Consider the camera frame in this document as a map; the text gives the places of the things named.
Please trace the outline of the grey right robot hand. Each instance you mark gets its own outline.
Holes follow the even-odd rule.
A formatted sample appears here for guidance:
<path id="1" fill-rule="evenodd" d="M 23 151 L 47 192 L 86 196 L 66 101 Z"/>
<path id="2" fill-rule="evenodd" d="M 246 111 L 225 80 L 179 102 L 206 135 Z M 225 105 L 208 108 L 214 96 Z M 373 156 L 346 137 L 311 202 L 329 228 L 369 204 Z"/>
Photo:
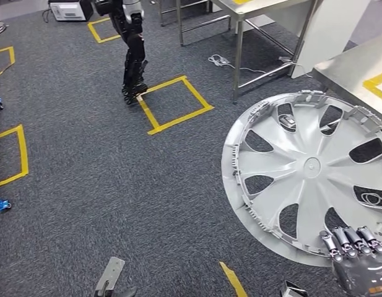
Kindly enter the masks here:
<path id="1" fill-rule="evenodd" d="M 347 296 L 382 296 L 382 242 L 368 227 L 335 227 L 319 236 Z"/>

